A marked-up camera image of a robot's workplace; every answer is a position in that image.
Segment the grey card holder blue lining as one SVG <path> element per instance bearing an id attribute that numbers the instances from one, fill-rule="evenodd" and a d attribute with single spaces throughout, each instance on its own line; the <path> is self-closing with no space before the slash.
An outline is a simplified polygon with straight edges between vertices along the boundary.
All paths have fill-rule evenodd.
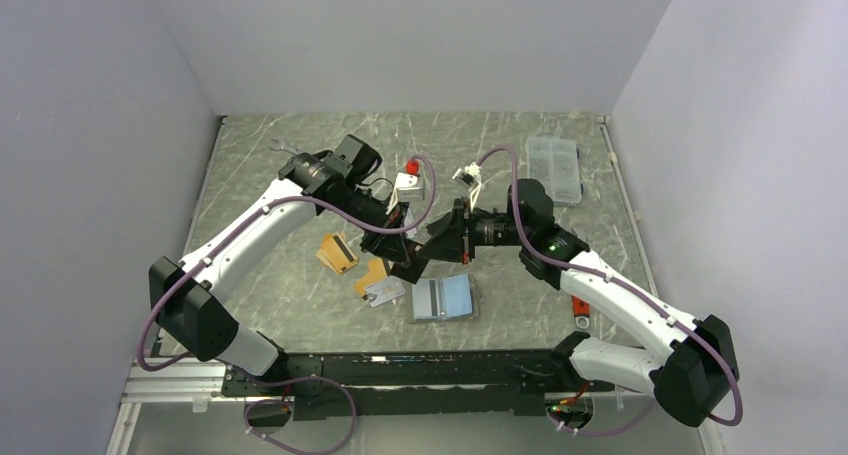
<path id="1" fill-rule="evenodd" d="M 479 314 L 478 296 L 475 282 L 471 275 L 460 274 L 430 279 L 438 279 L 440 281 L 442 316 L 435 320 L 415 320 L 412 314 L 412 300 L 410 298 L 410 321 L 412 323 L 463 320 L 474 318 Z"/>

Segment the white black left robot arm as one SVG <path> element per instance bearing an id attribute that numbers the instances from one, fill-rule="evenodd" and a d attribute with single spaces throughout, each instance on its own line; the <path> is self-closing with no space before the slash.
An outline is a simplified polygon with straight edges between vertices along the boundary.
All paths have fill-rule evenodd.
<path id="1" fill-rule="evenodd" d="M 279 392 L 291 377 L 288 355 L 238 322 L 225 302 L 274 248 L 326 211 L 362 229 L 363 251 L 411 267 L 415 248 L 406 234 L 424 219 L 408 221 L 408 206 L 434 202 L 435 173 L 429 161 L 413 156 L 382 200 L 365 185 L 381 164 L 380 154 L 353 135 L 334 150 L 291 157 L 260 197 L 210 241 L 178 261 L 161 257 L 151 265 L 144 328 L 158 325 L 199 361 L 240 369 L 261 394 Z"/>

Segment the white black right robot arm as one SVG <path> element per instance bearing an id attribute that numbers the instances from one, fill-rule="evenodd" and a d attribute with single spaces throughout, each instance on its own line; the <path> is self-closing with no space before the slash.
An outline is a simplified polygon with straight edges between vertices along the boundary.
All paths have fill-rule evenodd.
<path id="1" fill-rule="evenodd" d="M 715 315 L 699 319 L 634 285 L 588 244 L 557 224 L 543 185 L 520 179 L 503 212 L 457 198 L 430 223 L 417 252 L 427 260 L 470 263 L 483 246 L 517 246 L 536 279 L 574 295 L 630 333 L 638 347 L 604 342 L 584 331 L 568 335 L 551 353 L 557 386 L 574 390 L 602 381 L 651 396 L 676 421 L 698 427 L 740 378 L 729 326 Z"/>

